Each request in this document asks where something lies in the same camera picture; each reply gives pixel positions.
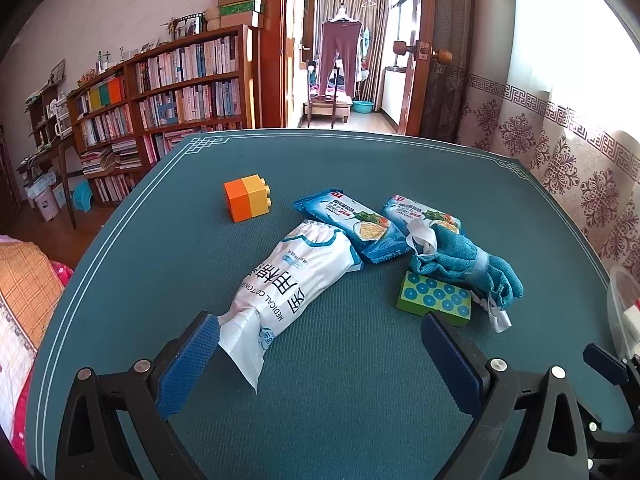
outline wall border pattern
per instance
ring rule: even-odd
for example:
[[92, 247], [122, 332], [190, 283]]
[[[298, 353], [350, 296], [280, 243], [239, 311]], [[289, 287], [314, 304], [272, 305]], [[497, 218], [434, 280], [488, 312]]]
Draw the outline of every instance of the wall border pattern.
[[513, 85], [503, 85], [491, 79], [469, 74], [468, 86], [489, 94], [501, 97], [505, 101], [520, 105], [527, 110], [546, 117], [559, 124], [582, 140], [588, 142], [594, 149], [606, 156], [611, 162], [626, 173], [629, 178], [640, 184], [640, 159], [625, 146], [611, 137], [603, 129], [591, 124], [583, 115], [575, 110], [551, 101], [545, 101], [521, 88]]

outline door handle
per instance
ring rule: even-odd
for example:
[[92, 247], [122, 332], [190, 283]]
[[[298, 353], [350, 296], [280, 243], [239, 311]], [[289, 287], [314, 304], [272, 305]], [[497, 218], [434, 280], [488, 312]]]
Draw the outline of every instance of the door handle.
[[396, 54], [396, 56], [404, 56], [407, 52], [411, 52], [418, 59], [427, 60], [431, 57], [438, 63], [444, 65], [450, 64], [453, 60], [453, 54], [450, 53], [449, 50], [443, 48], [433, 50], [431, 45], [424, 41], [420, 41], [419, 45], [420, 48], [418, 49], [417, 43], [407, 45], [405, 41], [394, 41], [394, 54]]

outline orange lego brick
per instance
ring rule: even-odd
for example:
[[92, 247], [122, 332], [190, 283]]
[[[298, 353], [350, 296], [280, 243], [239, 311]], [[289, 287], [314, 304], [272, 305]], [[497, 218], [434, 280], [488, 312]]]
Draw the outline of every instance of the orange lego brick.
[[241, 179], [225, 182], [226, 206], [234, 222], [252, 217], [249, 195]]
[[269, 212], [271, 200], [268, 198], [271, 190], [258, 175], [246, 176], [241, 179], [249, 195], [251, 216], [264, 215]]

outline wooden floor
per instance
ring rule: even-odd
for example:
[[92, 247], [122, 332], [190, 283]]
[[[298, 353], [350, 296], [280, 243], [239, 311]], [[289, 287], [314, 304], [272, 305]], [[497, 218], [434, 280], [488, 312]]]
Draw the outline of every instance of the wooden floor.
[[[302, 128], [306, 128], [306, 118], [303, 118]], [[311, 118], [311, 128], [328, 130], [331, 128], [331, 117], [313, 116]], [[334, 130], [346, 130], [352, 132], [373, 132], [377, 134], [394, 134], [396, 131], [385, 119], [384, 115], [378, 112], [370, 114], [359, 114], [351, 111], [346, 123], [338, 119], [334, 124]]]
[[75, 211], [78, 228], [74, 229], [66, 207], [45, 222], [39, 211], [24, 203], [13, 220], [4, 228], [0, 228], [0, 234], [23, 242], [33, 242], [50, 260], [56, 260], [75, 269], [113, 211], [113, 207], [96, 206], [92, 206], [86, 213]]

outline photo frame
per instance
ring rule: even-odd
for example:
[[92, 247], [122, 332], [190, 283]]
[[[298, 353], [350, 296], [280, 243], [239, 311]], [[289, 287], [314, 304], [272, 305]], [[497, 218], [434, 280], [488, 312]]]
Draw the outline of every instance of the photo frame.
[[63, 59], [51, 71], [51, 75], [49, 76], [50, 84], [57, 85], [63, 81], [65, 78], [65, 62], [66, 59]]
[[196, 14], [189, 14], [177, 18], [170, 22], [170, 33], [172, 35], [172, 41], [179, 40], [180, 38], [188, 38], [195, 34], [200, 34], [206, 30], [207, 23], [204, 19], [204, 13], [198, 12]]
[[140, 47], [140, 52], [146, 52], [147, 50], [151, 50], [152, 48], [155, 48], [156, 46], [158, 46], [158, 41], [160, 41], [159, 38], [157, 40], [152, 40], [152, 41], [149, 41], [148, 43], [145, 43], [143, 46]]

